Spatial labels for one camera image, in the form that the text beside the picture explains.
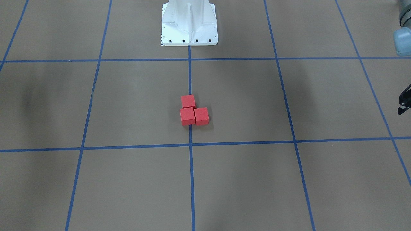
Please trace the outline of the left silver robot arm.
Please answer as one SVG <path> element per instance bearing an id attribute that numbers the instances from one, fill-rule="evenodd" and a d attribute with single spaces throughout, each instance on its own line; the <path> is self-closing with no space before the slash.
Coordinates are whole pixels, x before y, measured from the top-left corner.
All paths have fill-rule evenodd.
<path id="1" fill-rule="evenodd" d="M 393 33 L 393 40 L 397 56 L 411 55 L 411 1 L 399 1 L 400 28 Z M 399 96 L 399 108 L 397 114 L 401 115 L 411 107 L 411 85 L 408 85 Z"/>

